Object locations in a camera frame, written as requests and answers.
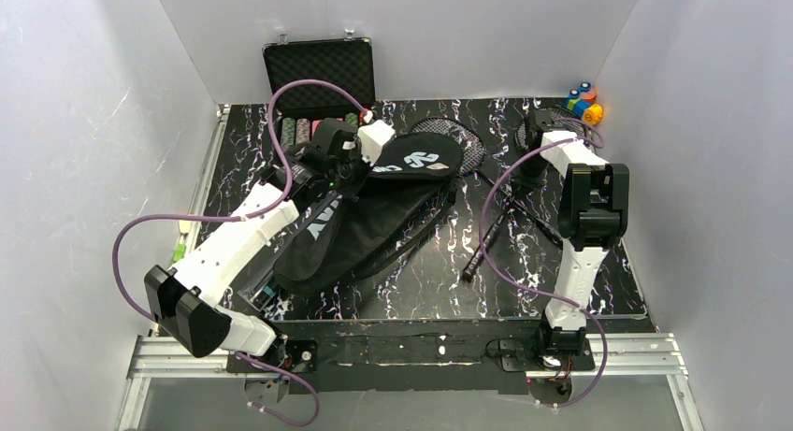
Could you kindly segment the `black shuttlecock tube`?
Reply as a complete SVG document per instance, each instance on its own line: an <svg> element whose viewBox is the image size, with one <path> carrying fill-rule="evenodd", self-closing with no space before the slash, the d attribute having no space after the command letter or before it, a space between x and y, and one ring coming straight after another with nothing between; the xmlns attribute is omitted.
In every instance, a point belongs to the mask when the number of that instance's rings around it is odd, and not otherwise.
<svg viewBox="0 0 793 431"><path fill-rule="evenodd" d="M252 309L263 311L281 294L276 280L275 263L270 259L257 259L248 263L240 273L238 295Z"/></svg>

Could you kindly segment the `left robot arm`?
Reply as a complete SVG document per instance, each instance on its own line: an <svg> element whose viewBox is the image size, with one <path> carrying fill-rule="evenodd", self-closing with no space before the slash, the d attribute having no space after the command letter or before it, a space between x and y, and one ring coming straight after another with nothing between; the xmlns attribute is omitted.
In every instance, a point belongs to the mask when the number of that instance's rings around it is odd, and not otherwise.
<svg viewBox="0 0 793 431"><path fill-rule="evenodd" d="M320 121L310 142L283 151L202 244L169 268L149 270L144 283L155 322L196 358L218 349L264 355L277 332L259 318L223 307L225 290L313 204L357 194L395 135L382 120L360 127Z"/></svg>

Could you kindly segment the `badminton racket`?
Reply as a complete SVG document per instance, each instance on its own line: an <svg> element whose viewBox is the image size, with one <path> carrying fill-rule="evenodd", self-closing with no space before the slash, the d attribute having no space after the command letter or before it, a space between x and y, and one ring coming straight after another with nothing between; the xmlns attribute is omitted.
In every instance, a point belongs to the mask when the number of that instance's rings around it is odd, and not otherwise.
<svg viewBox="0 0 793 431"><path fill-rule="evenodd" d="M598 140L602 140L599 131L596 130L593 124L577 118L571 111L564 108L540 108L527 113L518 129L512 133L513 146L517 151L521 152L528 152L538 148L541 143L541 133L551 125L566 128L585 138L596 136ZM529 193L535 186L537 186L535 180L521 176L517 188L512 188L510 191L505 188L498 189L498 192L506 199L506 210L487 229L483 240L484 246L480 245L476 249L476 252L469 258L466 266L462 269L460 274L462 281L471 282L473 280L474 275L483 263L483 250L489 251L492 244L497 240L500 227L507 215L513 209L521 208L516 203L516 194Z"/></svg>
<svg viewBox="0 0 793 431"><path fill-rule="evenodd" d="M480 136L463 123L442 117L425 118L416 122L409 129L409 134L414 133L434 133L452 138L463 151L463 164L460 169L460 175L467 176L473 173L483 180L487 180L490 186L495 184L480 169L483 161L490 156L490 153ZM498 192L505 200L512 201L512 204L523 212L547 239L559 249L562 248L561 236L548 222L538 217L535 213L530 212L521 197L515 198L515 194L517 194L515 189L501 186L498 188Z"/></svg>

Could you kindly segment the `black racket bag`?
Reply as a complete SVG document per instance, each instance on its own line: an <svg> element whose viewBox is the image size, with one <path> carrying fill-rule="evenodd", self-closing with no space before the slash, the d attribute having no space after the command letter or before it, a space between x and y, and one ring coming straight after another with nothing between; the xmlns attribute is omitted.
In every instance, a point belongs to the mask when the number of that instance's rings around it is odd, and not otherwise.
<svg viewBox="0 0 793 431"><path fill-rule="evenodd" d="M464 152L436 133L389 142L357 200L333 202L275 261L274 283L289 294L317 295L340 280L372 277L419 245L456 200Z"/></svg>

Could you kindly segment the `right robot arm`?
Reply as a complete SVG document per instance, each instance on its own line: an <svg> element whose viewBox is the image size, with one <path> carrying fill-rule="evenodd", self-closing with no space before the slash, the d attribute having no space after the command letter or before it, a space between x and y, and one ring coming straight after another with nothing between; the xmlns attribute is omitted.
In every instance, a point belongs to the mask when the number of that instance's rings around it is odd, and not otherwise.
<svg viewBox="0 0 793 431"><path fill-rule="evenodd" d="M584 136L570 130L572 122L547 108L536 109L515 136L517 146L537 153L520 166L523 179L538 180L548 166L563 178L556 214L562 259L533 345L540 356L583 352L583 310L603 260L627 231L628 167L596 155Z"/></svg>

